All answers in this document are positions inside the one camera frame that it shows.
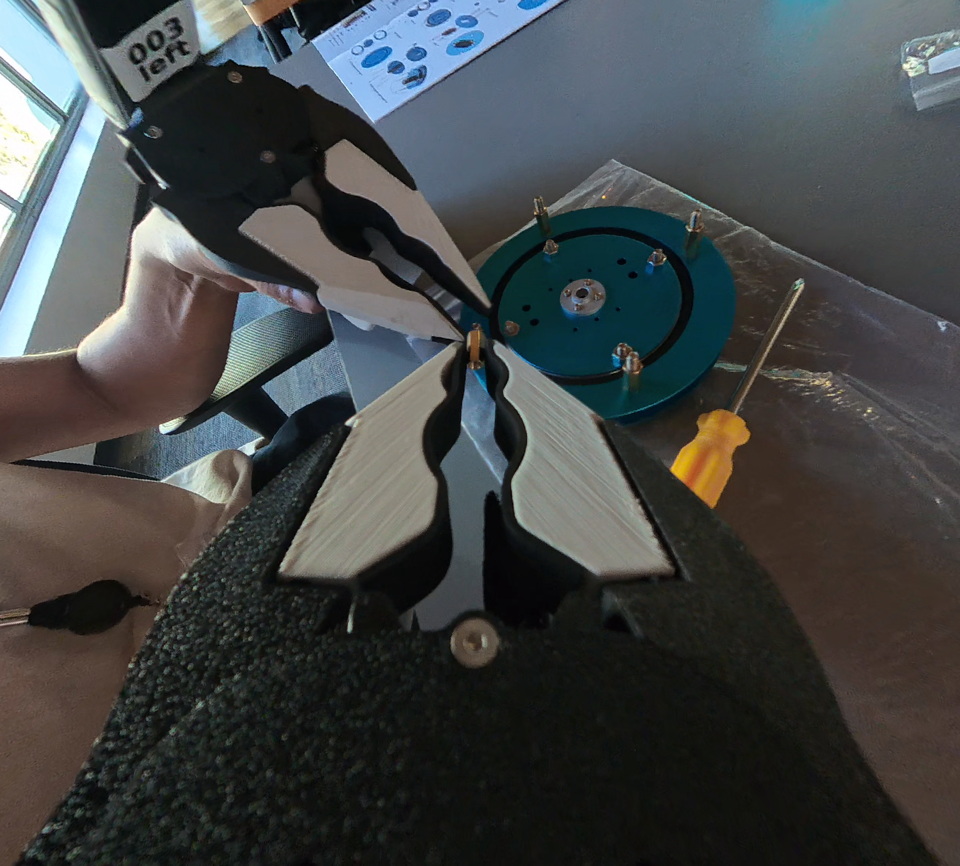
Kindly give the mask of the pile of small screw bags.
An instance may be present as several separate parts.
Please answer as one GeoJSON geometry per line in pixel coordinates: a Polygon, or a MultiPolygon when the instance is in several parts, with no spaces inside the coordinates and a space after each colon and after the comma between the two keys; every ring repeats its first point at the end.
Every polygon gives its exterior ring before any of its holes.
{"type": "Polygon", "coordinates": [[[959,30],[911,39],[900,49],[900,69],[918,112],[959,101],[959,30]]]}

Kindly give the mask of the black mesh office chair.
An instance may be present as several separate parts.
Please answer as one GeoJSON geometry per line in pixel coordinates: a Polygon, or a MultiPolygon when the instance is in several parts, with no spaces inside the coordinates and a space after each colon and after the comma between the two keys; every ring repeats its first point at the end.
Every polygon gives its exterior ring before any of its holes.
{"type": "Polygon", "coordinates": [[[93,463],[162,479],[211,452],[270,440],[301,407],[347,393],[328,317],[279,309],[232,332],[207,401],[161,428],[98,443],[93,463]]]}

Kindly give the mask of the person's left forearm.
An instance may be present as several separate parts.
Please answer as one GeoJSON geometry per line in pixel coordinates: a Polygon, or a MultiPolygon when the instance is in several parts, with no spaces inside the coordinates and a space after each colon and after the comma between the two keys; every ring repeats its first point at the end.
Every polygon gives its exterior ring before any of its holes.
{"type": "Polygon", "coordinates": [[[1,458],[12,463],[120,438],[185,416],[224,370],[236,300],[222,316],[115,315],[73,350],[1,364],[1,458]]]}

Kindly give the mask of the large clear plastic bag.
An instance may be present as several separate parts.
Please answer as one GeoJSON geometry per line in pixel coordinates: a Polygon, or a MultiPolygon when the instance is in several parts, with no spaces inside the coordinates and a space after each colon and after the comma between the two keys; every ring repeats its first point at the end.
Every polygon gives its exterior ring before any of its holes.
{"type": "Polygon", "coordinates": [[[808,259],[702,200],[614,160],[551,213],[625,204],[705,233],[737,288],[714,369],[631,433],[669,463],[695,418],[733,392],[786,288],[798,307],[743,410],[718,513],[798,616],[896,632],[930,619],[958,630],[958,327],[808,259]]]}

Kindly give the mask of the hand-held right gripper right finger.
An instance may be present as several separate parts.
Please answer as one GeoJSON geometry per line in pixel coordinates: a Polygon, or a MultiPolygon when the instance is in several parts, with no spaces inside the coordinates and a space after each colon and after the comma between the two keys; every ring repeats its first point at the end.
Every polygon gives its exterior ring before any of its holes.
{"type": "Polygon", "coordinates": [[[603,420],[503,344],[486,346],[485,372],[506,461],[485,508],[486,608],[540,627],[573,593],[674,578],[603,420]]]}

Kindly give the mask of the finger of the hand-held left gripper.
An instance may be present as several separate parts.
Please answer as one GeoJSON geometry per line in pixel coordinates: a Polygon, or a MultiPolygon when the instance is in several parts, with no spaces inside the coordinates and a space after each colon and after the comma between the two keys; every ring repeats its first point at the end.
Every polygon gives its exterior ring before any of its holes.
{"type": "Polygon", "coordinates": [[[459,327],[425,295],[391,282],[376,261],[337,248],[300,207],[259,209],[239,232],[308,277],[318,301],[346,318],[423,340],[461,342],[459,327]]]}
{"type": "Polygon", "coordinates": [[[348,140],[323,155],[322,224],[355,255],[370,254],[367,232],[383,238],[393,261],[419,269],[475,311],[491,303],[424,196],[348,140]]]}

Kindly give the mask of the large glass window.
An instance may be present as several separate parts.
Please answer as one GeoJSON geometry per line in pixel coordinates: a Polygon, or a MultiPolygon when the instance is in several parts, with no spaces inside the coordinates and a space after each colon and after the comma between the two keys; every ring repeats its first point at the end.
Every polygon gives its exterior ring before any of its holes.
{"type": "Polygon", "coordinates": [[[35,0],[1,0],[1,297],[89,102],[35,0]]]}

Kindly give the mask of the person's left hand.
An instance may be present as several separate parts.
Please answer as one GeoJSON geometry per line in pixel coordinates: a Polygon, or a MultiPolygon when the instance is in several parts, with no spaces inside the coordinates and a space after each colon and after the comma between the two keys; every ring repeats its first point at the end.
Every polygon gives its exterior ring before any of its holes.
{"type": "Polygon", "coordinates": [[[244,294],[308,316],[327,312],[314,293],[227,268],[161,209],[152,209],[131,238],[122,314],[136,338],[162,357],[224,357],[244,294]]]}

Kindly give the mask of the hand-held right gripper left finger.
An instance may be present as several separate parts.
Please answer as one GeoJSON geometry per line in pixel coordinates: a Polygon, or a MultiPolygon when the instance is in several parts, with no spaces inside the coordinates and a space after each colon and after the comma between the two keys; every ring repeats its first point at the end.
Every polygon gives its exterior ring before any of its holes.
{"type": "Polygon", "coordinates": [[[331,589],[359,620],[392,611],[415,630],[414,607],[452,556],[441,463],[458,440],[467,364],[450,344],[360,409],[277,570],[277,583],[331,589]]]}

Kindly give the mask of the blue round metal turntable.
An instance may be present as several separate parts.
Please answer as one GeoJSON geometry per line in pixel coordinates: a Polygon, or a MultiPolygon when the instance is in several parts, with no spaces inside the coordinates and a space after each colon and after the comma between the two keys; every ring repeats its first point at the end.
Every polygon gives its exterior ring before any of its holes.
{"type": "Polygon", "coordinates": [[[719,359],[737,291],[723,255],[688,222],[597,206],[550,215],[557,251],[536,226],[498,248],[478,278],[489,318],[462,308],[531,367],[605,419],[654,416],[719,359]]]}

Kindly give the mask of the yellow-handled screwdriver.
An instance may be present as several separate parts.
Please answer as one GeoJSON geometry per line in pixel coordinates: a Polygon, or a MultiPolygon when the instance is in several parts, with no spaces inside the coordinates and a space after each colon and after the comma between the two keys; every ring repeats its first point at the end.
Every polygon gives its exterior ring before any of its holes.
{"type": "Polygon", "coordinates": [[[671,473],[712,509],[717,506],[733,475],[735,452],[750,439],[750,431],[739,415],[740,410],[805,286],[802,278],[793,282],[726,407],[699,416],[696,436],[678,452],[671,466],[671,473]]]}

